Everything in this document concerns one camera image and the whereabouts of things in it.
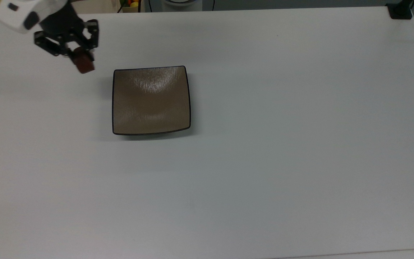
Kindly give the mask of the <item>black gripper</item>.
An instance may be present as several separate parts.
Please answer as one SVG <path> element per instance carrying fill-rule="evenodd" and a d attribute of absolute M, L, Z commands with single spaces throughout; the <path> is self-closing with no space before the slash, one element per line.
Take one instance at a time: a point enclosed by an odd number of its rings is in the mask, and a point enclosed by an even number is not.
<path fill-rule="evenodd" d="M 76 34 L 83 37 L 84 29 L 90 37 L 86 38 L 86 44 L 83 47 L 87 53 L 98 48 L 99 45 L 99 22 L 96 19 L 83 21 L 74 10 L 71 2 L 59 9 L 57 12 L 49 15 L 40 22 L 43 31 L 33 33 L 33 42 L 36 46 L 47 51 L 49 54 L 59 57 L 74 58 L 73 51 L 68 47 L 72 41 L 70 34 Z"/>

